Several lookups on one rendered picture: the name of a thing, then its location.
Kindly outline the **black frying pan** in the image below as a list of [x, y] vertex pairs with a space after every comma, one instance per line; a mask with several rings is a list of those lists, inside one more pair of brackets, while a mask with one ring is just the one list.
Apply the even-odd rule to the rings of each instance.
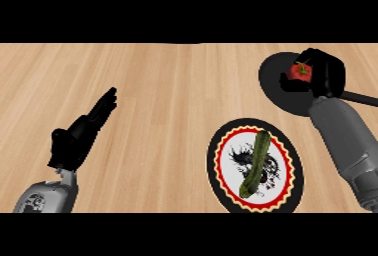
[[[307, 92], [287, 92], [281, 88], [281, 74], [288, 71], [288, 68], [301, 53], [279, 52], [270, 55], [260, 65], [259, 82], [263, 92], [272, 103], [288, 113], [307, 117], [309, 108], [315, 101], [310, 91]], [[340, 97], [344, 100], [353, 101], [378, 107], [378, 98], [344, 91]]]

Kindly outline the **green cucumber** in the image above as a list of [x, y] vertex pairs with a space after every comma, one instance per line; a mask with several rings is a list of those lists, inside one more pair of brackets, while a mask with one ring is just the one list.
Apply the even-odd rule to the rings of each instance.
[[266, 130], [257, 133], [254, 141], [254, 157], [250, 174], [239, 186], [239, 197], [248, 198], [259, 189], [266, 154], [270, 146], [270, 134]]

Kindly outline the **red bell pepper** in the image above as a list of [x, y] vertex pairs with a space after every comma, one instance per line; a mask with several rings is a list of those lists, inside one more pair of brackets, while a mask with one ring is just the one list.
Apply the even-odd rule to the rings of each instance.
[[309, 82], [312, 80], [312, 67], [301, 62], [295, 62], [288, 71], [288, 79]]

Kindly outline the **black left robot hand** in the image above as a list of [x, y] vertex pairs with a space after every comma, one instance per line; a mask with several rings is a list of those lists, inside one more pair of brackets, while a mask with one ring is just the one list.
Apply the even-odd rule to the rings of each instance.
[[52, 157], [47, 166], [75, 171], [89, 155], [98, 132], [117, 107], [117, 89], [111, 88], [101, 97], [87, 115], [81, 115], [68, 129], [52, 132]]

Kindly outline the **patterned black rimmed plate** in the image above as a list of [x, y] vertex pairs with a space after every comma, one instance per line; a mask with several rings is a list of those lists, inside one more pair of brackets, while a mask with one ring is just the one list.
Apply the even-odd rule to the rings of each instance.
[[[257, 192], [239, 196], [253, 167], [257, 133], [270, 134]], [[230, 213], [292, 213], [304, 186], [300, 156], [282, 131], [266, 121], [241, 118], [216, 131], [207, 152], [207, 173], [217, 199]]]

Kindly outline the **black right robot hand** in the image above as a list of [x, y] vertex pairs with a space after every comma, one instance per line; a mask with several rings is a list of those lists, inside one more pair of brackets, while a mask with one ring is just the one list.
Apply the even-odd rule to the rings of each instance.
[[346, 67], [343, 61], [319, 49], [309, 48], [294, 60], [312, 67], [309, 82], [288, 79], [288, 71], [281, 74], [281, 88], [287, 92], [310, 91], [313, 97], [340, 97], [346, 87]]

